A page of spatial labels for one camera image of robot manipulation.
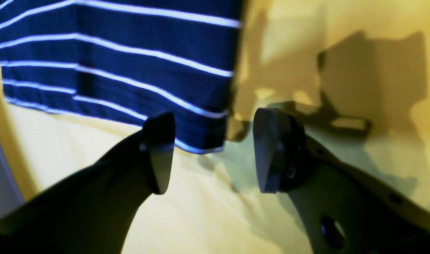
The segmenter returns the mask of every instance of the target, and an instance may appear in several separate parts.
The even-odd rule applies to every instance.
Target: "cloth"
[[[222,150],[237,0],[0,0],[6,100],[141,126],[172,110],[176,145]]]

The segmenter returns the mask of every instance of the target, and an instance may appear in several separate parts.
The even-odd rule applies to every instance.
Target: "screw hole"
[[[140,143],[139,150],[145,152],[148,150],[148,146],[145,143]]]
[[[344,247],[345,233],[339,222],[330,217],[325,217],[322,219],[321,230],[331,247],[335,249]]]
[[[389,199],[390,199],[392,202],[396,203],[396,204],[401,204],[401,203],[403,203],[403,202],[404,202],[404,201],[402,200],[402,198],[401,198],[401,197],[399,197],[399,195],[394,194],[394,193],[389,194]]]
[[[296,171],[296,168],[294,168],[293,166],[289,166],[289,169],[287,169],[286,172],[286,177],[289,179],[293,179],[295,177]]]

